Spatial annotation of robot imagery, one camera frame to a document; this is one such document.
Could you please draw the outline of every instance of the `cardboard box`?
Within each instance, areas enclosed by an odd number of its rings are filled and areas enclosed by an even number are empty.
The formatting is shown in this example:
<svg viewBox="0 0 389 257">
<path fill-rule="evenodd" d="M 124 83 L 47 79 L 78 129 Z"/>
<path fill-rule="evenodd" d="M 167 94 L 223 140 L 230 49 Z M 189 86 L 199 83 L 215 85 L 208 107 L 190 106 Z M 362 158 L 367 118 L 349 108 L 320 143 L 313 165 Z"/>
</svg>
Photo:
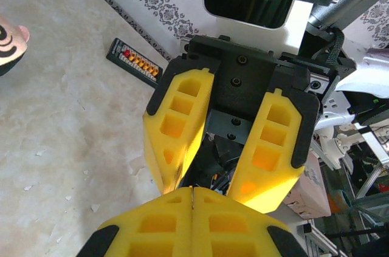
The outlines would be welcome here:
<svg viewBox="0 0 389 257">
<path fill-rule="evenodd" d="M 331 215 L 320 165 L 313 153 L 308 153 L 304 174 L 283 202 L 303 219 Z"/>
</svg>

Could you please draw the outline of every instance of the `metal rod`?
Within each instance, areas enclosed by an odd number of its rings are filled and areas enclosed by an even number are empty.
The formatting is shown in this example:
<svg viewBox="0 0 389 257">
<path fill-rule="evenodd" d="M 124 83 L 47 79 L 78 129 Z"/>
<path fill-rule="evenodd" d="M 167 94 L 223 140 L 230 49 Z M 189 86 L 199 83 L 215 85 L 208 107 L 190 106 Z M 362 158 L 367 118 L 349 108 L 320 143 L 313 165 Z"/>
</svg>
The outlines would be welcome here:
<svg viewBox="0 0 389 257">
<path fill-rule="evenodd" d="M 373 227 L 378 227 L 380 226 L 379 224 L 380 223 L 377 223 L 370 215 L 368 215 L 367 213 L 362 213 L 362 216 L 373 226 Z"/>
<path fill-rule="evenodd" d="M 358 191 L 357 195 L 355 196 L 356 199 L 362 198 L 362 197 L 364 197 L 366 195 L 367 191 L 369 191 L 369 189 L 373 186 L 373 184 L 377 180 L 378 176 L 381 174 L 382 168 L 383 168 L 383 166 L 380 163 L 378 163 L 376 165 L 376 167 L 374 168 L 373 172 L 371 172 L 371 174 L 369 175 L 368 179 L 362 185 L 362 187 Z"/>
<path fill-rule="evenodd" d="M 312 224 L 302 225 L 304 234 L 308 237 L 309 240 L 314 242 L 320 249 L 324 252 L 331 253 L 334 256 L 347 257 L 347 255 L 339 250 L 336 245 L 331 242 L 321 231 L 319 231 Z"/>
<path fill-rule="evenodd" d="M 316 251 L 316 256 L 320 257 L 319 248 L 318 248 L 318 245 L 316 245 L 316 244 L 315 244 L 315 251 Z"/>
<path fill-rule="evenodd" d="M 361 231 L 345 231 L 342 233 L 336 233 L 336 234 L 329 234 L 326 235 L 329 239 L 334 238 L 341 238 L 341 237 L 347 237 L 347 236 L 360 236 L 365 234 L 371 234 L 371 233 L 383 233 L 383 232 L 389 232 L 389 228 L 369 228 L 366 230 Z"/>
<path fill-rule="evenodd" d="M 376 213 L 373 213 L 371 212 L 370 210 L 367 210 L 366 208 L 363 208 L 363 207 L 355 207 L 355 209 L 363 212 L 363 213 L 366 213 L 368 214 L 369 216 L 371 216 L 372 218 L 375 218 L 375 219 L 378 219 L 380 220 L 381 222 L 388 222 L 389 220 L 383 216 L 379 216 L 378 214 Z"/>
<path fill-rule="evenodd" d="M 318 155 L 318 157 L 321 158 L 323 160 L 323 162 L 325 162 L 327 164 L 328 168 L 331 169 L 331 171 L 334 171 L 334 165 L 328 159 L 328 157 L 324 154 L 322 148 L 319 146 L 319 144 L 314 139 L 311 140 L 311 148 Z"/>
<path fill-rule="evenodd" d="M 374 195 L 365 196 L 361 199 L 355 199 L 352 202 L 355 207 L 365 207 L 368 209 L 377 209 L 389 206 L 389 191 Z"/>
<path fill-rule="evenodd" d="M 308 250 L 308 238 L 307 236 L 305 235 L 305 244 L 306 244 L 306 253 L 308 254 L 309 250 Z"/>
<path fill-rule="evenodd" d="M 315 254 L 314 254 L 314 243 L 312 242 L 312 240 L 311 240 L 311 252 L 312 252 L 312 256 L 314 257 L 315 256 Z"/>
<path fill-rule="evenodd" d="M 363 126 L 356 123 L 355 127 L 357 129 L 363 129 Z M 366 132 L 362 134 L 362 137 L 365 139 L 366 143 L 369 145 L 373 153 L 376 155 L 381 164 L 385 165 L 389 163 L 389 155 L 386 150 L 382 147 L 381 143 L 378 141 L 376 134 L 373 131 Z"/>
</svg>

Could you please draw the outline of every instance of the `cable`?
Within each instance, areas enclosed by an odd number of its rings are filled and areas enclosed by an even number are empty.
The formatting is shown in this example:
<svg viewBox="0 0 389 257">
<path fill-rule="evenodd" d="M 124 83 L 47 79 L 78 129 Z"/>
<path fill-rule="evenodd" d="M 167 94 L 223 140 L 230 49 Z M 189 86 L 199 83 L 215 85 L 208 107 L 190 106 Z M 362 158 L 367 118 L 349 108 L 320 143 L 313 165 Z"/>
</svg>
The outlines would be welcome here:
<svg viewBox="0 0 389 257">
<path fill-rule="evenodd" d="M 373 132 L 375 133 L 376 131 L 379 131 L 380 129 L 383 129 L 383 128 L 387 128 L 389 127 L 389 125 L 385 125 L 385 126 L 381 126 L 380 128 L 377 128 L 375 129 Z M 384 141 L 383 143 L 380 141 L 380 138 L 383 137 L 383 136 L 377 136 L 377 138 L 379 139 L 379 142 L 381 145 L 386 145 L 387 143 L 389 143 L 389 140 L 386 140 Z"/>
<path fill-rule="evenodd" d="M 345 42 L 345 35 L 339 28 L 333 28 L 332 31 L 335 33 L 335 43 L 334 47 L 329 53 L 329 56 L 327 57 L 326 63 L 327 64 L 337 64 L 338 63 L 338 57 L 340 52 L 342 51 L 343 43 Z"/>
<path fill-rule="evenodd" d="M 335 41 L 330 42 L 329 44 L 325 45 L 321 49 L 319 49 L 314 55 L 311 57 L 312 60 L 316 60 L 317 57 L 321 54 L 324 54 L 329 48 L 331 48 L 334 45 Z"/>
</svg>

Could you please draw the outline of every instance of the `tiled floor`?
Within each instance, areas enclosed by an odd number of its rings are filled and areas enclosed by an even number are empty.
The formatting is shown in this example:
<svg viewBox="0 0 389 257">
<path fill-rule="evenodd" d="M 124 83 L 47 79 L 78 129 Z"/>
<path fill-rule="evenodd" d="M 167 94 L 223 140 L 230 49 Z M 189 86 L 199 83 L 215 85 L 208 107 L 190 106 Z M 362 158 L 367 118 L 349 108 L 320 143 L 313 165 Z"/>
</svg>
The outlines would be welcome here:
<svg viewBox="0 0 389 257">
<path fill-rule="evenodd" d="M 0 78 L 0 256 L 75 256 L 104 220 L 159 195 L 143 158 L 153 90 L 105 59 L 109 45 L 167 62 L 104 0 L 0 0 L 0 12 L 31 33 Z"/>
</svg>

